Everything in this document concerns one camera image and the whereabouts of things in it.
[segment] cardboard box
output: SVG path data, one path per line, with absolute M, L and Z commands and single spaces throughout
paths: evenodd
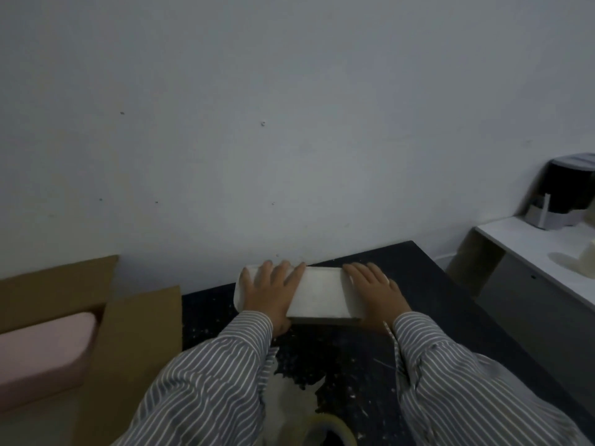
M 104 446 L 122 435 L 161 368 L 182 352 L 179 287 L 110 300 L 117 261 L 109 256 L 0 281 L 0 334 L 80 312 L 100 321 L 75 446 Z

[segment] white wall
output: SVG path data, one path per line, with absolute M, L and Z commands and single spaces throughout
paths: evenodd
M 6 0 L 0 273 L 120 253 L 123 291 L 190 292 L 448 256 L 595 149 L 594 3 Z

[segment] striped shirt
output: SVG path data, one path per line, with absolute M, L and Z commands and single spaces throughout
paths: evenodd
M 428 316 L 405 313 L 391 336 L 401 412 L 420 445 L 589 445 L 568 416 L 502 365 L 452 341 Z M 242 312 L 173 359 L 114 444 L 253 445 L 277 350 L 272 323 Z

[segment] person's right hand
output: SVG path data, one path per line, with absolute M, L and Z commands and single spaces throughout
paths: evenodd
M 343 265 L 343 269 L 352 278 L 366 305 L 366 317 L 361 321 L 362 326 L 385 332 L 384 322 L 392 328 L 395 319 L 411 311 L 397 283 L 387 279 L 374 263 L 368 263 L 367 267 L 361 263 L 352 263 Z

